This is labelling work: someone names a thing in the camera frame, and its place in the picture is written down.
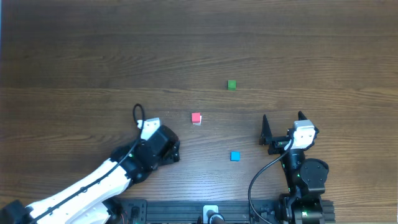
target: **wooden table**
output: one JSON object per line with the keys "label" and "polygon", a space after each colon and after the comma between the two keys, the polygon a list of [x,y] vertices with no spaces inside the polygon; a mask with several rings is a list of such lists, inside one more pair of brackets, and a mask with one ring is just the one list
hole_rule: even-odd
{"label": "wooden table", "polygon": [[[398,2],[53,0],[2,3],[0,207],[80,180],[133,139],[135,103],[182,141],[181,161],[125,198],[246,200],[302,110],[320,129],[341,222],[397,221]],[[227,80],[237,90],[226,90]],[[190,114],[203,115],[201,126]],[[241,152],[230,162],[231,151]],[[287,192],[280,165],[254,198]]]}

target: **small block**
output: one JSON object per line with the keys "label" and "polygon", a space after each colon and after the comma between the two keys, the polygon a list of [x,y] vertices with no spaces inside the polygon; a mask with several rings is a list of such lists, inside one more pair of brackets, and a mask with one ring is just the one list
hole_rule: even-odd
{"label": "small block", "polygon": [[236,80],[228,80],[228,90],[236,90]]}
{"label": "small block", "polygon": [[240,152],[231,152],[231,161],[240,161],[241,153]]}
{"label": "small block", "polygon": [[200,113],[192,113],[192,123],[198,124],[201,121]]}

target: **wooden surface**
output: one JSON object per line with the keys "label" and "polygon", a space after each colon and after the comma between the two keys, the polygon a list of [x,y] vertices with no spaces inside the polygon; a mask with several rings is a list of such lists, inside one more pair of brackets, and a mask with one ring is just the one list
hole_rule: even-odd
{"label": "wooden surface", "polygon": [[[341,222],[397,221],[398,2],[4,0],[0,207],[55,194],[135,137],[145,106],[182,141],[181,161],[123,193],[246,200],[302,110],[320,129],[306,154],[330,166]],[[237,81],[227,91],[227,80]],[[202,126],[190,113],[203,115]],[[230,162],[230,151],[241,161]],[[280,165],[255,198],[287,192]]]}

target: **blue cube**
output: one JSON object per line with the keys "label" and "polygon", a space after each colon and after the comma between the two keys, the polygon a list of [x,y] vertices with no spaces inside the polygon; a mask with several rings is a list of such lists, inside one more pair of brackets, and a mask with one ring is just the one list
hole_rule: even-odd
{"label": "blue cube", "polygon": [[241,153],[240,152],[231,152],[231,161],[240,161]]}

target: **pink cube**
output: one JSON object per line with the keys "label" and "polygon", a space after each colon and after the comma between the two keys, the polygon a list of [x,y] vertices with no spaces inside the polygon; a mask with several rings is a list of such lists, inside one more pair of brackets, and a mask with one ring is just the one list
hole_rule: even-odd
{"label": "pink cube", "polygon": [[200,113],[192,113],[192,123],[193,124],[200,123]]}

